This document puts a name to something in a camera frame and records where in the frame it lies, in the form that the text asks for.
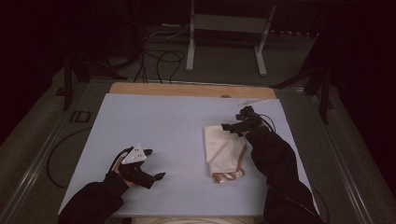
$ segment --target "black sleeve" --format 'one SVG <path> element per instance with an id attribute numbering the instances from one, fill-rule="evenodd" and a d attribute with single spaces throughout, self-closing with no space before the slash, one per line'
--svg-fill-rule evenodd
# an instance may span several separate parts
<path id="1" fill-rule="evenodd" d="M 76 193 L 58 217 L 58 224 L 105 223 L 123 205 L 121 195 L 128 189 L 114 172 L 103 182 L 87 184 Z"/>
<path id="2" fill-rule="evenodd" d="M 311 191 L 300 182 L 291 146 L 267 127 L 246 135 L 253 146 L 251 158 L 267 177 L 264 219 L 268 224 L 323 223 L 313 204 Z"/>

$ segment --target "white tabletop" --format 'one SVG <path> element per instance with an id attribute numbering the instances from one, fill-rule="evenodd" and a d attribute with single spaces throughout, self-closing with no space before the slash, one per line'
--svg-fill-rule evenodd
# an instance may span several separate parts
<path id="1" fill-rule="evenodd" d="M 246 100 L 107 94 L 61 210 L 86 184 L 102 181 L 123 149 L 140 143 L 153 149 L 142 170 L 150 175 L 166 175 L 151 189 L 133 187 L 125 192 L 124 206 L 115 216 L 261 216 L 265 176 L 254 167 L 251 145 L 247 144 L 242 161 L 246 174 L 236 180 L 216 184 L 205 163 L 204 127 L 238 122 L 235 114 Z M 253 108 L 269 116 L 276 132 L 294 149 L 300 180 L 310 188 L 280 102 L 266 100 Z"/>

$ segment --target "folded cloth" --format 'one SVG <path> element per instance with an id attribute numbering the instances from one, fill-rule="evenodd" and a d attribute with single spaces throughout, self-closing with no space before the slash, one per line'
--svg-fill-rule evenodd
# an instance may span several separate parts
<path id="1" fill-rule="evenodd" d="M 245 174 L 241 162 L 246 150 L 245 139 L 238 134 L 225 132 L 220 125 L 205 127 L 206 163 L 217 183 Z"/>

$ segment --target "dark background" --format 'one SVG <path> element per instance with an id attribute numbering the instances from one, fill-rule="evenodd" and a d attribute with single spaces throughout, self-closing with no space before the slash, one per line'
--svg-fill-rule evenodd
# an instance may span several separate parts
<path id="1" fill-rule="evenodd" d="M 237 7 L 237 1 L 197 2 L 197 11 L 207 13 L 254 16 L 265 10 L 260 1 L 244 1 L 247 8 L 258 4 L 255 10 Z M 131 38 L 126 51 L 133 53 L 139 40 L 125 34 L 128 22 L 184 26 L 189 13 L 190 3 L 185 0 L 1 1 L 0 144 L 50 87 L 52 76 L 63 67 L 65 49 L 77 46 L 101 58 L 125 53 L 121 50 L 125 46 L 116 44 L 125 41 L 117 40 Z M 283 2 L 272 25 L 277 34 L 320 32 L 307 60 L 331 70 L 332 84 L 394 194 L 395 15 L 395 1 Z"/>

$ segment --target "floor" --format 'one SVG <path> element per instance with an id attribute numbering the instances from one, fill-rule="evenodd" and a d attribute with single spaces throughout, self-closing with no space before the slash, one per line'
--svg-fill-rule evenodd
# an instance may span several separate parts
<path id="1" fill-rule="evenodd" d="M 186 72 L 186 60 L 181 58 L 187 54 L 188 38 L 185 35 L 157 37 L 161 41 L 149 41 L 145 45 L 146 78 L 139 76 L 139 82 L 159 82 L 161 77 L 164 83 L 267 87 L 297 74 L 315 43 L 313 37 L 270 34 L 263 54 L 268 76 L 259 77 L 254 42 L 249 38 L 235 41 L 223 36 L 221 43 L 197 39 L 194 70 Z M 173 63 L 158 60 L 166 51 L 174 53 L 167 53 L 162 59 Z M 122 60 L 111 59 L 114 63 Z M 120 74 L 133 81 L 139 69 L 140 64 L 136 63 Z M 93 69 L 92 73 L 89 83 L 74 82 L 75 100 L 63 112 L 64 98 L 55 96 L 64 85 L 61 70 L 54 76 L 52 87 L 1 146 L 1 223 L 56 222 L 65 188 L 89 136 L 89 127 L 103 97 L 117 81 Z M 325 125 L 318 117 L 317 98 L 302 92 L 305 82 L 276 91 L 276 95 L 287 111 L 308 178 L 324 198 L 320 200 L 315 193 L 323 220 L 330 217 L 331 223 L 395 223 L 395 199 L 345 111 L 337 89 L 331 87 L 332 109 L 328 110 L 329 124 Z M 74 122 L 73 111 L 88 111 L 92 116 L 86 123 Z M 121 218 L 112 217 L 107 223 L 121 223 Z"/>

